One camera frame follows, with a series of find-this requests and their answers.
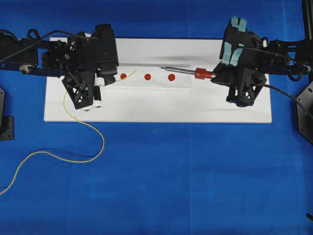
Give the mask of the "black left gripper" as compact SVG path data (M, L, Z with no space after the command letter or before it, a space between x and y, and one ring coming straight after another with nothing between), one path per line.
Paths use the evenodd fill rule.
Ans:
M42 76L65 76L62 83L76 110L93 104L103 106L101 88L104 78L97 71L95 50L98 48L98 33L86 36L84 32L69 35L66 41L41 41Z

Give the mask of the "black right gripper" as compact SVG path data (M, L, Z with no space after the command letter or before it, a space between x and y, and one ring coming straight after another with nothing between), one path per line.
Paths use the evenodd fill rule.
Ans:
M262 39L247 30L244 44L245 46L241 47L243 51L238 65L218 64L213 70L215 77L211 79L212 83L229 86L226 101L234 103L238 107L254 104L256 97L266 83L266 76L263 73L269 73L265 61L266 54L261 52Z

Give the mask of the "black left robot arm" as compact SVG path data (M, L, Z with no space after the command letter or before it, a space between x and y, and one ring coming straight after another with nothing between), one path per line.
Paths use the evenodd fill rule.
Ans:
M101 93L95 79L100 77L105 85L116 81L119 65L116 40L109 24L96 26L91 36L60 31L67 35L65 41L48 41L56 31L41 36L30 29L25 38L0 31L0 68L20 71L25 75L62 78L75 109L93 105Z

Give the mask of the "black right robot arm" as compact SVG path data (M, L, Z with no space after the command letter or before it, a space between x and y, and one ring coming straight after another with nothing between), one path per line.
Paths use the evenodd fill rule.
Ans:
M232 18L224 31L220 62L212 83L229 88L227 102L252 106L264 87L267 74L286 75L299 81L313 70L313 54L305 51L312 41L269 41L246 27L244 19Z

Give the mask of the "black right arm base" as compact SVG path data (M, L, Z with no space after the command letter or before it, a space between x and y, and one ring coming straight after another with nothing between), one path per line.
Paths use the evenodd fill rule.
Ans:
M305 30L304 44L298 48L296 59L313 66L313 2L302 1L303 22ZM313 142L313 72L308 72L309 84L299 94L297 101L298 128L300 134L310 143Z

